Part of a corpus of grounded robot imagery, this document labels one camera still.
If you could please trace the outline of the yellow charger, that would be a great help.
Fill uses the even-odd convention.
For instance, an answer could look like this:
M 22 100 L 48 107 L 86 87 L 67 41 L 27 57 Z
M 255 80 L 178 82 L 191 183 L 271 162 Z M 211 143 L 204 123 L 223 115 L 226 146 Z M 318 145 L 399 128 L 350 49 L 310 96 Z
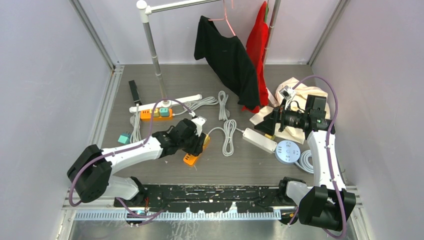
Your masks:
M 276 136 L 275 136 L 275 135 L 270 135 L 270 134 L 267 134 L 267 133 L 265 133 L 265 134 L 264 134 L 264 136 L 265 136 L 266 138 L 270 139 L 270 140 L 274 140 L 274 139 L 276 138 Z

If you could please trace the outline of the white power strip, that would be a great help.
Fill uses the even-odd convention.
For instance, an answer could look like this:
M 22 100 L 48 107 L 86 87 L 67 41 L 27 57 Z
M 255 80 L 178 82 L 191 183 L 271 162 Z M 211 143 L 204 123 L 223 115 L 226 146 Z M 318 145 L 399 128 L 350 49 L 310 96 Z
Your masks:
M 254 146 L 264 150 L 267 153 L 274 153 L 278 143 L 265 137 L 264 135 L 261 135 L 260 133 L 250 129 L 246 128 L 242 133 L 242 138 L 253 144 Z

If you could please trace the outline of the round blue socket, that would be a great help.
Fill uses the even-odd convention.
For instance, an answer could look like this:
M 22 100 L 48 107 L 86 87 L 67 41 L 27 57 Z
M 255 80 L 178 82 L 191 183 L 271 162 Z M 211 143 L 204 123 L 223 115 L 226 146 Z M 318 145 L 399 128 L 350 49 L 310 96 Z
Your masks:
M 293 141 L 280 141 L 274 151 L 276 159 L 286 165 L 292 165 L 300 159 L 300 147 Z

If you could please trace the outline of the teal USB charger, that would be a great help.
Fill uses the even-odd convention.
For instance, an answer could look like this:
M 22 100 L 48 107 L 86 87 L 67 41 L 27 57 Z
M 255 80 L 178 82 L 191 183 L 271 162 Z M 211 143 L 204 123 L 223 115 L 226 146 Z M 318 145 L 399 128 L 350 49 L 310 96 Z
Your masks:
M 127 145 L 131 143 L 131 134 L 130 133 L 122 133 L 118 140 L 118 143 L 123 144 L 123 145 Z

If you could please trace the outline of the black power strip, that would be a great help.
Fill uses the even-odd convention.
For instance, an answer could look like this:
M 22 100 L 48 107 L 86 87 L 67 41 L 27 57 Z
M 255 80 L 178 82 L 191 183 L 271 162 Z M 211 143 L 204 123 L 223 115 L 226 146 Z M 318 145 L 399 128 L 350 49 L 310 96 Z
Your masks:
M 129 84 L 131 96 L 132 96 L 132 99 L 133 99 L 133 103 L 135 105 L 142 105 L 140 95 L 139 95 L 139 91 L 138 91 L 138 87 L 137 87 L 135 80 L 130 80 L 128 82 L 128 84 Z

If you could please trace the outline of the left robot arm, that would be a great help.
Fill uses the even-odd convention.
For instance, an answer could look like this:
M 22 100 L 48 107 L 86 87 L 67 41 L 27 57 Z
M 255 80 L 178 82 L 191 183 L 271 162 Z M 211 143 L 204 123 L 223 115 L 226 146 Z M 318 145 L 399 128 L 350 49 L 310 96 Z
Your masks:
M 89 145 L 67 171 L 70 194 L 77 193 L 79 203 L 90 203 L 101 197 L 113 197 L 132 207 L 141 206 L 147 190 L 136 177 L 118 177 L 116 172 L 141 162 L 174 155 L 182 150 L 198 156 L 203 152 L 206 119 L 184 118 L 175 127 L 158 131 L 141 141 L 115 148 L 100 149 Z

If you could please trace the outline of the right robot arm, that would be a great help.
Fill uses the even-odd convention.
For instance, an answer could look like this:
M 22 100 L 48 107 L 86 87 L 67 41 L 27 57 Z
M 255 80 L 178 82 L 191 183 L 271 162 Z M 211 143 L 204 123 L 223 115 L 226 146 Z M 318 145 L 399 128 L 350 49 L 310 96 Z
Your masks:
M 326 103 L 326 97 L 309 95 L 301 112 L 291 110 L 283 100 L 254 129 L 268 135 L 278 131 L 277 126 L 280 130 L 293 127 L 304 132 L 311 151 L 314 186 L 308 188 L 303 180 L 284 177 L 276 197 L 283 205 L 296 204 L 294 216 L 301 224 L 321 228 L 333 238 L 334 231 L 340 232 L 340 239 L 346 234 L 356 196 L 347 191 L 339 170 L 334 121 L 326 118 Z

